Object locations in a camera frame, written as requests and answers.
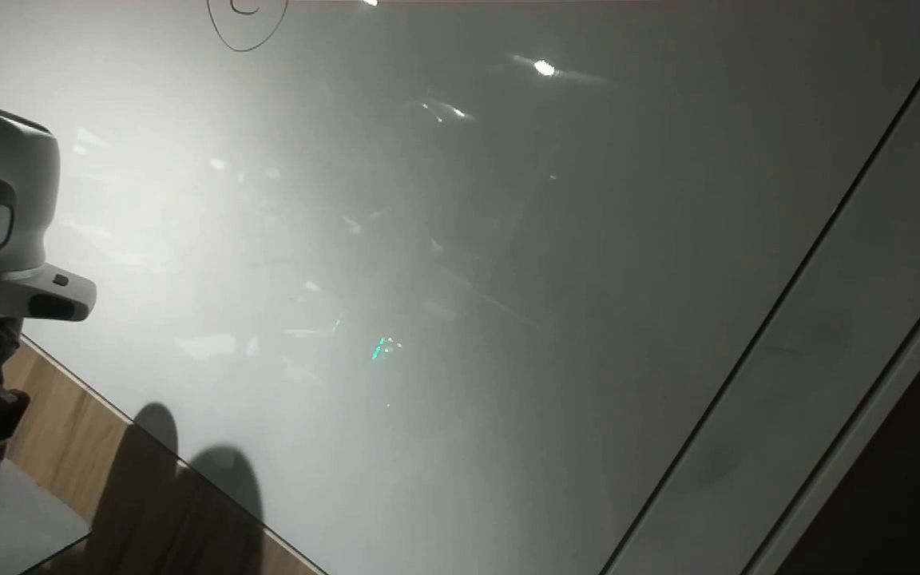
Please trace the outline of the white square tray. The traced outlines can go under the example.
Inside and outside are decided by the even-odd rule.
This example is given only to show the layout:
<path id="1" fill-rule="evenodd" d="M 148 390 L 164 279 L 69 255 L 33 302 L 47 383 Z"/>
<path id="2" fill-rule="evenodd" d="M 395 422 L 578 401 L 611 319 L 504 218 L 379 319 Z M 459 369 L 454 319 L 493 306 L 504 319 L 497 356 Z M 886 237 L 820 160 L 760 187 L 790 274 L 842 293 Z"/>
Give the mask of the white square tray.
<path id="1" fill-rule="evenodd" d="M 20 465 L 0 464 L 0 575 L 24 575 L 79 543 L 89 524 Z"/>

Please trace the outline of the large white board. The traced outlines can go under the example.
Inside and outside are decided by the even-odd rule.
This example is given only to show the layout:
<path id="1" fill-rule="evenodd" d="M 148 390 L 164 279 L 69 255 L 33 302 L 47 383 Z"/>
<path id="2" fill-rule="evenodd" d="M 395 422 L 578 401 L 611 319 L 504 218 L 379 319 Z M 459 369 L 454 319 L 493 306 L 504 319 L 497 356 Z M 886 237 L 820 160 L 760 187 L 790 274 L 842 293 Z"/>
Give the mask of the large white board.
<path id="1" fill-rule="evenodd" d="M 920 369 L 920 0 L 0 0 L 0 109 L 324 575 L 777 575 Z"/>

